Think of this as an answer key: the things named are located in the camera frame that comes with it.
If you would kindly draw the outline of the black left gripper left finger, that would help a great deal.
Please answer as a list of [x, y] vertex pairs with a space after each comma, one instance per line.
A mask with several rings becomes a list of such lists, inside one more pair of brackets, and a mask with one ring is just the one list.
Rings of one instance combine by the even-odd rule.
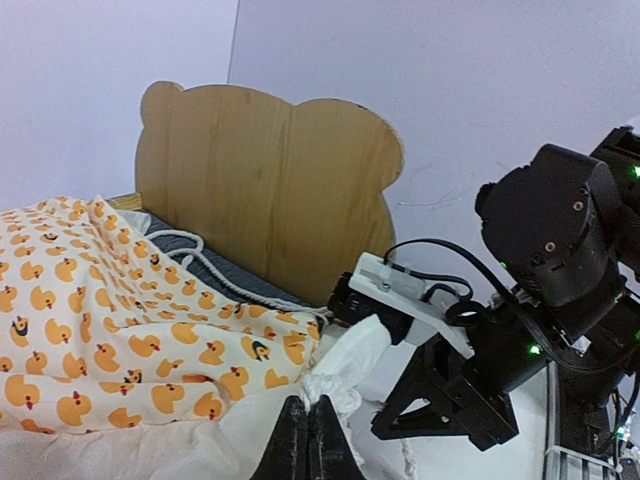
[[288, 396], [254, 472], [254, 480], [304, 480], [307, 441], [308, 418], [304, 402], [298, 396]]

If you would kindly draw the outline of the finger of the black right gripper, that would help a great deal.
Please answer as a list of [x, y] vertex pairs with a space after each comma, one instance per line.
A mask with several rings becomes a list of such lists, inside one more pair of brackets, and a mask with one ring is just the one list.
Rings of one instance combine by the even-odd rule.
[[449, 391], [468, 370], [468, 360], [449, 344], [423, 344], [374, 416], [372, 433], [381, 440], [414, 437], [473, 438], [458, 419], [462, 410]]

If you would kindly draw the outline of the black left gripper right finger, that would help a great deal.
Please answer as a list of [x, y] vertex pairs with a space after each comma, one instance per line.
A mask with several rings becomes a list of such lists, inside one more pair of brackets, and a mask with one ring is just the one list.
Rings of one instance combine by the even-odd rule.
[[307, 478], [310, 480], [364, 480], [327, 395], [311, 407], [307, 434]]

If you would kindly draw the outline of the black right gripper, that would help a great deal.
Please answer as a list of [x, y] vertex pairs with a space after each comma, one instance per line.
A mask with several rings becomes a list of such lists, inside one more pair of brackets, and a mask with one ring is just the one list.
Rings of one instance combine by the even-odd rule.
[[543, 146], [476, 199], [483, 240], [515, 287], [494, 306], [457, 304], [473, 356], [449, 391], [458, 419], [487, 450], [516, 436], [513, 390], [550, 364], [586, 402], [608, 403], [630, 372], [630, 149], [590, 155]]

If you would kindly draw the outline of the wooden pet bed frame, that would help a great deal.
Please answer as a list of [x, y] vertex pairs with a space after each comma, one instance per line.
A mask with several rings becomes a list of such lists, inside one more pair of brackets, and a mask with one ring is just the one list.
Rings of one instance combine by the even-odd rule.
[[384, 191], [400, 176], [392, 126], [352, 102], [299, 105], [239, 86], [158, 81], [141, 100], [135, 190], [142, 209], [314, 306], [395, 231]]

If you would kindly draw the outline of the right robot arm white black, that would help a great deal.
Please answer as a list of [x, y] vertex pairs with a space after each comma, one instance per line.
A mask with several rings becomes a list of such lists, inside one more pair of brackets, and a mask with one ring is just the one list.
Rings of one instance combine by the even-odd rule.
[[486, 306], [462, 299], [444, 321], [461, 327], [464, 358], [437, 335], [411, 357], [374, 417], [380, 439], [465, 436], [487, 450], [516, 436], [510, 393], [550, 364], [559, 373], [560, 443], [612, 455], [630, 415], [609, 398], [639, 373], [639, 304], [622, 267], [639, 267], [639, 139], [614, 129], [590, 154], [543, 146], [481, 187], [484, 243], [514, 278]]

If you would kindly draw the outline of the grey bed mat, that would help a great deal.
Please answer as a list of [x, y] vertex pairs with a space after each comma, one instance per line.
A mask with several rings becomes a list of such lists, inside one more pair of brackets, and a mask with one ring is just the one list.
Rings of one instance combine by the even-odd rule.
[[[196, 248], [197, 243], [183, 235], [166, 234], [154, 238], [152, 242], [164, 253], [178, 249]], [[303, 307], [310, 307], [310, 304], [300, 300], [294, 295], [270, 284], [268, 281], [252, 274], [244, 268], [227, 260], [216, 252], [204, 247], [202, 249], [203, 256], [231, 283], [254, 294], [262, 297], [278, 298], [285, 302], [295, 303]], [[229, 287], [225, 286], [219, 279], [215, 277], [198, 258], [194, 258], [188, 265], [187, 270], [198, 277], [205, 284], [213, 287], [216, 291], [221, 292], [226, 297], [234, 301], [244, 301], [245, 297], [235, 293]]]

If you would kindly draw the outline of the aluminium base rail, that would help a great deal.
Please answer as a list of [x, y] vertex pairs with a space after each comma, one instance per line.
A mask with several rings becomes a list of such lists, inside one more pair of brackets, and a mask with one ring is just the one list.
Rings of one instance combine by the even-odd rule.
[[570, 390], [572, 377], [547, 369], [544, 479], [620, 479], [613, 461], [612, 412]]

